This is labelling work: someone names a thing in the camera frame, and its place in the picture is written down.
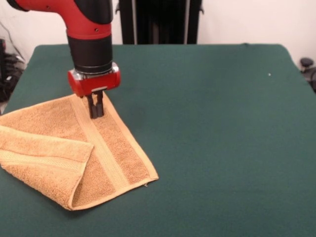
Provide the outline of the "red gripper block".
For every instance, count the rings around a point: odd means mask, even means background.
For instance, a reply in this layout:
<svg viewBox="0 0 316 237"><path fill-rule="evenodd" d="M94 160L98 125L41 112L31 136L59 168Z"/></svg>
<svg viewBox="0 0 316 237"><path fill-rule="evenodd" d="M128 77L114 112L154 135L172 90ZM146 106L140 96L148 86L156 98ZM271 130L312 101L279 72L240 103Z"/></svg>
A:
<svg viewBox="0 0 316 237"><path fill-rule="evenodd" d="M84 75L72 69L68 71L68 82L73 93L78 97L87 98L89 116L96 119L104 115L103 91L116 88L120 85L120 71L118 65L113 62L109 72L100 75ZM92 93L97 95L97 103L94 104Z"/></svg>

